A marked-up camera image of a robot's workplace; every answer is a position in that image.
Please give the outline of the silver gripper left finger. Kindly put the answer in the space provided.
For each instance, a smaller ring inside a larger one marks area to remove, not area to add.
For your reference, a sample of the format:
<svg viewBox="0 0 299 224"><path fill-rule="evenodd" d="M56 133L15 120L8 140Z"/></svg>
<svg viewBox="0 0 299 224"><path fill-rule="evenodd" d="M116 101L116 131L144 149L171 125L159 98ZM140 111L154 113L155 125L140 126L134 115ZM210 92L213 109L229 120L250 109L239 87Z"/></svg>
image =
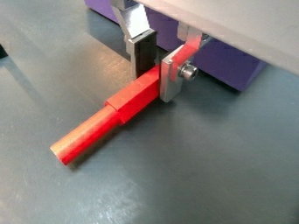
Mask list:
<svg viewBox="0 0 299 224"><path fill-rule="evenodd" d="M150 27L146 7L135 0L110 0L124 33L132 74L139 77L155 66L157 31Z"/></svg>

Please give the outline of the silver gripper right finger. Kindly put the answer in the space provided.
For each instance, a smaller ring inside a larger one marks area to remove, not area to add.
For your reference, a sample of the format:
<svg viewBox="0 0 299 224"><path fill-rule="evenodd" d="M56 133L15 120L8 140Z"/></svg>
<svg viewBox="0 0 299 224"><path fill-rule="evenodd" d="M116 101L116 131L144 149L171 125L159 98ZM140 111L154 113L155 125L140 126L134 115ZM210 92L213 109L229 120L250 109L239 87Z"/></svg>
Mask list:
<svg viewBox="0 0 299 224"><path fill-rule="evenodd" d="M181 93L183 80L191 80L199 69L191 58L202 45L202 31L187 24L178 26L178 38L185 42L163 59L161 64L161 99L170 102Z"/></svg>

